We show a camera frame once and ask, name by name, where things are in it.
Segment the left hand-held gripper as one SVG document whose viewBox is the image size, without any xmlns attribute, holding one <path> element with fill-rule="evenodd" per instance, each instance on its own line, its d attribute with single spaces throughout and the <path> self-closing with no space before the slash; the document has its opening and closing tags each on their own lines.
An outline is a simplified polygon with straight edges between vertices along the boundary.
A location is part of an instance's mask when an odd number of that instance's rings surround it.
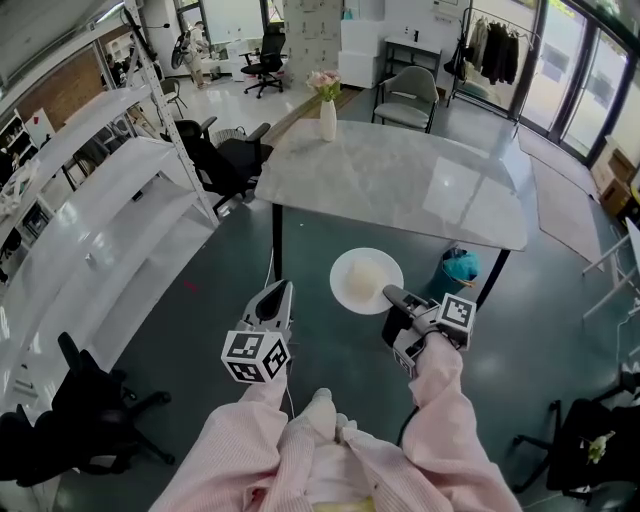
<svg viewBox="0 0 640 512">
<path fill-rule="evenodd" d="M 247 304 L 243 320 L 227 332 L 221 361 L 238 383 L 271 382 L 291 361 L 288 342 L 295 288 L 291 281 L 277 281 L 256 294 Z M 274 326 L 249 321 L 271 321 Z"/>
</svg>

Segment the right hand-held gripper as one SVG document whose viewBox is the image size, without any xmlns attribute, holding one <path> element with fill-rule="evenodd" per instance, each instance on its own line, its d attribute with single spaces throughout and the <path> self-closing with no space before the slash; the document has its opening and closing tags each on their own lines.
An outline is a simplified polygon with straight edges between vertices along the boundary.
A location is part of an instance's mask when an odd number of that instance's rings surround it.
<svg viewBox="0 0 640 512">
<path fill-rule="evenodd" d="M 411 377 L 417 375 L 417 360 L 424 351 L 427 335 L 438 332 L 456 350 L 467 350 L 475 324 L 475 303 L 445 294 L 442 302 L 420 297 L 393 284 L 383 288 L 391 307 L 382 338 L 392 346 L 395 361 Z"/>
</svg>

